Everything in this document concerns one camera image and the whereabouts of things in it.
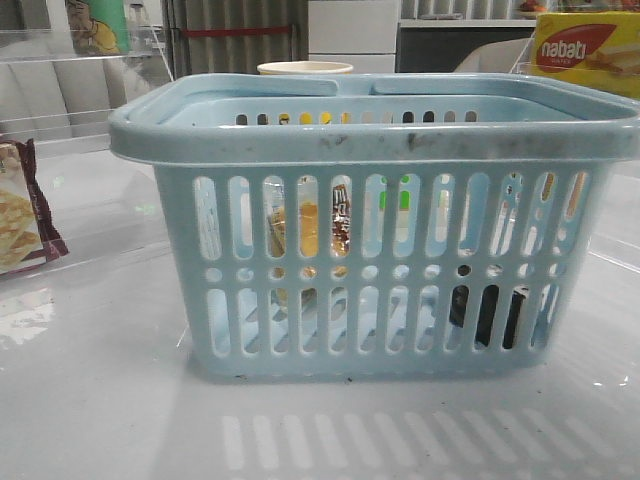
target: plastic basket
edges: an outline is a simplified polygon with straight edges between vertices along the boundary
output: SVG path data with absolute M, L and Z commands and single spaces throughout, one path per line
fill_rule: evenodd
M 638 111 L 525 76 L 203 75 L 118 109 L 111 134 L 155 167 L 211 372 L 474 372 L 543 358 Z

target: red logo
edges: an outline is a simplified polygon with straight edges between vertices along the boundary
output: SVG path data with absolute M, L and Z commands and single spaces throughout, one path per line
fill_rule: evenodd
M 538 48 L 536 64 L 543 72 L 574 67 L 595 52 L 615 29 L 611 24 L 591 24 L 554 33 Z

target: white table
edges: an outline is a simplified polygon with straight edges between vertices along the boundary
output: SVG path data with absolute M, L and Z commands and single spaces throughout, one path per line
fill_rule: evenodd
M 640 478 L 640 178 L 614 178 L 592 246 L 605 250 L 587 255 L 544 365 L 211 383 L 151 172 L 107 152 L 59 161 L 42 186 L 72 253 L 0 281 L 2 479 Z

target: yellow box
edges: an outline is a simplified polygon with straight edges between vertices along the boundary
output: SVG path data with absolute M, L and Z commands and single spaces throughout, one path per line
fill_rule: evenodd
M 538 16 L 531 73 L 640 98 L 640 14 Z

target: basket rim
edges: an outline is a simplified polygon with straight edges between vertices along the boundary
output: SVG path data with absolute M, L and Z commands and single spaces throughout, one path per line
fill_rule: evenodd
M 566 113 L 579 119 L 196 128 L 164 123 L 176 108 L 187 100 L 198 102 L 198 93 L 205 91 L 213 92 L 218 100 L 467 92 L 520 98 L 552 108 L 561 104 L 572 109 Z M 554 79 L 513 74 L 193 75 L 118 108 L 109 123 L 111 149 L 116 155 L 167 166 L 512 159 L 615 161 L 635 158 L 640 147 L 640 102 Z M 457 146 L 452 147 L 453 139 Z M 282 159 L 283 152 L 290 153 L 292 160 Z

